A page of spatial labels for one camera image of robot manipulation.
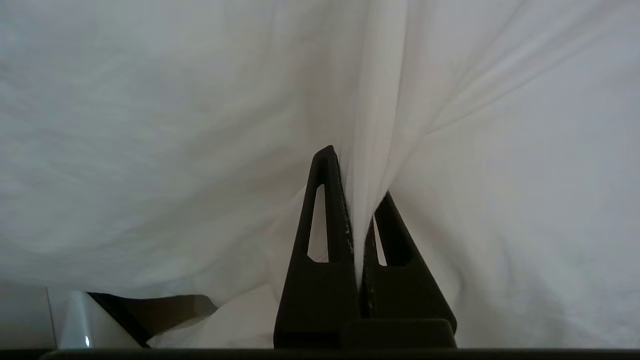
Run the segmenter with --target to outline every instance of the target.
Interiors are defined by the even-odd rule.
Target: glossy white surface
[[[49,288],[49,302],[58,348],[140,348],[85,292]]]
[[[0,350],[55,346],[47,289],[0,281]]]

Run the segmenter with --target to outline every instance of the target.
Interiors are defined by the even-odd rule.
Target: white cloth
[[[639,12],[2,2],[0,275],[203,293],[236,315],[202,329],[250,323],[243,299],[278,299],[310,159],[333,143],[356,265],[390,188],[459,345],[638,346]],[[156,345],[257,346],[251,328]]]

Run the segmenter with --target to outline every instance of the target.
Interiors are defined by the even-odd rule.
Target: white sheet
[[[391,188],[459,345],[637,346],[639,10],[0,3],[0,274],[250,322],[240,295],[278,298],[333,143],[356,263]]]

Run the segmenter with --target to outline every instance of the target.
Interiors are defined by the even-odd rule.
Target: wrinkled fabric
[[[331,143],[356,279],[390,190],[459,346],[636,347],[639,12],[2,2],[0,276],[204,294],[220,313],[154,346],[269,346],[310,160]]]

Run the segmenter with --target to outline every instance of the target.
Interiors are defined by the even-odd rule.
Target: white fabric
[[[227,310],[155,345],[268,345],[264,322],[220,329],[278,299],[310,159],[333,143],[356,264],[390,188],[459,345],[638,346],[639,12],[2,2],[0,275],[203,293]]]

